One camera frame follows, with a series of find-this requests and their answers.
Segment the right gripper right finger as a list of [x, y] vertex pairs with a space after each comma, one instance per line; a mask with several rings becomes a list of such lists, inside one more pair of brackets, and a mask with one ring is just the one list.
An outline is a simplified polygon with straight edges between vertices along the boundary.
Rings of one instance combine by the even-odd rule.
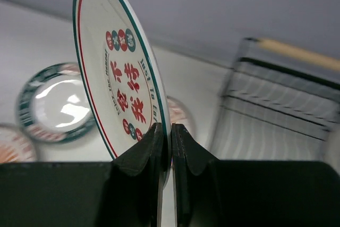
[[316, 161], [221, 160], [172, 125], [177, 226], [339, 226], [339, 175]]

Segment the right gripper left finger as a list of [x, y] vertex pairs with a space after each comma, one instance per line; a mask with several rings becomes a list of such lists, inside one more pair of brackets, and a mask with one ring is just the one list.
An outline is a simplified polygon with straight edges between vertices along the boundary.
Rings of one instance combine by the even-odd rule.
[[111, 162], [1, 165], [1, 226], [160, 226], [164, 134]]

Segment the red character plate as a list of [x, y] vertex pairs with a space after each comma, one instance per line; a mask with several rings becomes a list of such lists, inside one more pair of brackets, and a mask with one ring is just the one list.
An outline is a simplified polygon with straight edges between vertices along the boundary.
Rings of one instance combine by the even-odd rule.
[[112, 158], [100, 226], [160, 226], [172, 161], [164, 84], [128, 0], [73, 0], [79, 68]]

